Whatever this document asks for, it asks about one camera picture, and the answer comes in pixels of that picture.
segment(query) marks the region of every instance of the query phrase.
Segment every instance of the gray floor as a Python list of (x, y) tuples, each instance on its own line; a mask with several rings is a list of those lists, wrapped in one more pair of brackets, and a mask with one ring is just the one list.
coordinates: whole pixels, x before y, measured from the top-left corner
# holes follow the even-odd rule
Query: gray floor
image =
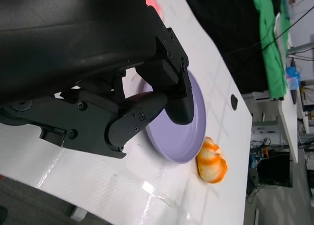
[[(77, 225), (73, 205), (8, 178), (0, 180), (0, 205), (8, 210), (3, 225)], [(109, 225), (90, 213), (79, 224)]]
[(259, 225), (312, 225), (314, 210), (307, 184), (304, 153), (299, 150), (299, 163), (293, 164), (292, 188), (261, 189), (245, 205), (244, 225), (254, 225), (255, 210), (260, 210)]

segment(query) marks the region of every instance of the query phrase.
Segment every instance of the orange toy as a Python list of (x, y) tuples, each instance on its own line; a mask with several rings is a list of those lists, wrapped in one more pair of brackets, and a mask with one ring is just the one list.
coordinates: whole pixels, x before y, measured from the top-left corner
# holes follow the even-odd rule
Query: orange toy
[(228, 170), (219, 146), (209, 137), (205, 138), (197, 155), (197, 166), (201, 178), (209, 183), (220, 182)]

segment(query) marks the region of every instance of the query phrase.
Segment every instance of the cable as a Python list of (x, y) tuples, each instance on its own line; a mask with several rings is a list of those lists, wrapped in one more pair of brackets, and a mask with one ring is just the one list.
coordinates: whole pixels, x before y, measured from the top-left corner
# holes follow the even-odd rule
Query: cable
[(305, 95), (312, 103), (314, 103), (314, 101), (310, 98), (310, 96), (309, 96), (309, 94), (307, 92), (305, 92)]
[(301, 73), (302, 72), (302, 70), (303, 70), (303, 68), (302, 67), (300, 67), (300, 66), (297, 66), (297, 65), (295, 65), (297, 68), (299, 68), (300, 70), (298, 71), (299, 73)]
[(297, 4), (293, 4), (293, 5), (291, 5), (289, 8), (292, 8), (292, 7), (295, 7), (295, 6), (298, 6), (300, 3), (302, 3), (303, 1), (306, 1), (306, 0), (301, 0), (299, 3), (297, 3)]
[(269, 32), (270, 32), (270, 29), (273, 28), (273, 26), (274, 26), (274, 24), (272, 24), (272, 25), (268, 28), (266, 35), (265, 35), (260, 41), (258, 41), (256, 44), (253, 44), (253, 45), (248, 46), (248, 47), (243, 47), (243, 48), (240, 48), (240, 49), (232, 50), (232, 51), (230, 51), (230, 52), (225, 53), (224, 55), (229, 55), (229, 54), (232, 54), (232, 53), (235, 53), (235, 52), (240, 52), (240, 51), (243, 51), (243, 50), (248, 50), (248, 49), (250, 49), (250, 48), (255, 47), (256, 45), (259, 45), (264, 39), (266, 39), (266, 37), (268, 36), (268, 34), (269, 34)]
[(301, 57), (305, 59), (314, 59), (314, 57), (306, 57), (306, 56), (301, 56), (301, 55), (295, 55), (295, 57)]
[(277, 36), (272, 42), (270, 42), (268, 45), (266, 45), (261, 52), (263, 52), (266, 48), (268, 48), (270, 45), (272, 45), (278, 38), (280, 38), (283, 34), (285, 34), (291, 27), (293, 27), (295, 24), (297, 24), (302, 18), (304, 18), (309, 12), (311, 12), (314, 9), (314, 6), (310, 8), (305, 14), (303, 14), (295, 23), (293, 23), (291, 26), (289, 26), (284, 32), (282, 32), (279, 36)]
[(301, 57), (294, 57), (294, 59), (303, 60), (303, 61), (314, 61), (314, 59), (305, 59), (305, 58), (301, 58)]
[(314, 48), (311, 48), (311, 49), (308, 49), (308, 50), (304, 50), (304, 51), (301, 51), (301, 52), (295, 52), (295, 53), (304, 53), (304, 52), (307, 52), (307, 51), (310, 51), (310, 50), (314, 50)]

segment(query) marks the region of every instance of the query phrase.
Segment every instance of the desk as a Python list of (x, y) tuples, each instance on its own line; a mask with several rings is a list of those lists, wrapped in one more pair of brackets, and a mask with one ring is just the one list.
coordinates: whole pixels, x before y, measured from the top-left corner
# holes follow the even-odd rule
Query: desk
[(290, 90), (287, 90), (283, 101), (277, 102), (284, 136), (288, 141), (294, 163), (298, 163), (297, 105), (293, 104)]
[[(224, 180), (210, 185), (196, 162), (161, 157), (145, 131), (125, 145), (124, 159), (63, 149), (39, 139), (40, 129), (0, 125), (0, 174), (79, 206), (114, 225), (243, 225), (252, 117), (218, 49), (185, 0), (157, 0), (189, 56), (203, 92), (206, 136), (228, 163)], [(134, 69), (123, 80), (126, 96), (138, 92)], [(230, 96), (238, 98), (237, 110)]]

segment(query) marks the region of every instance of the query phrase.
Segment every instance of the lavender plate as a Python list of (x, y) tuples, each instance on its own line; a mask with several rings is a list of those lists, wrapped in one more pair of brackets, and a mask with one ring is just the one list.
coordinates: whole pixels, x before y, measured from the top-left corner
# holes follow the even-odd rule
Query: lavender plate
[[(188, 125), (173, 123), (163, 110), (147, 127), (154, 147), (165, 158), (178, 164), (191, 161), (200, 151), (206, 131), (206, 108), (201, 89), (189, 72), (194, 98), (194, 118)], [(145, 83), (144, 92), (152, 91)]]

